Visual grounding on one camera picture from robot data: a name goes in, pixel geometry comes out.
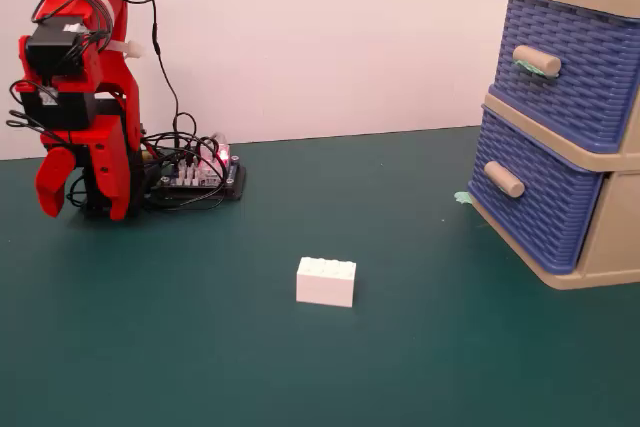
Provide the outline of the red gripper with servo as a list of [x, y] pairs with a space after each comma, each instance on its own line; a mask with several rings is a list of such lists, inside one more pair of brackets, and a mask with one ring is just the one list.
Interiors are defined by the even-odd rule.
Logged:
[[[24, 77], [10, 90], [18, 95], [25, 114], [51, 131], [83, 131], [92, 126], [88, 146], [97, 186], [111, 201], [110, 218], [124, 219], [128, 209], [125, 140], [137, 147], [141, 137], [139, 89], [124, 56], [86, 54], [80, 64], [51, 68], [45, 76], [28, 61], [23, 66]], [[60, 213], [65, 183], [75, 167], [76, 158], [69, 149], [56, 146], [47, 153], [35, 178], [45, 214], [57, 217]]]

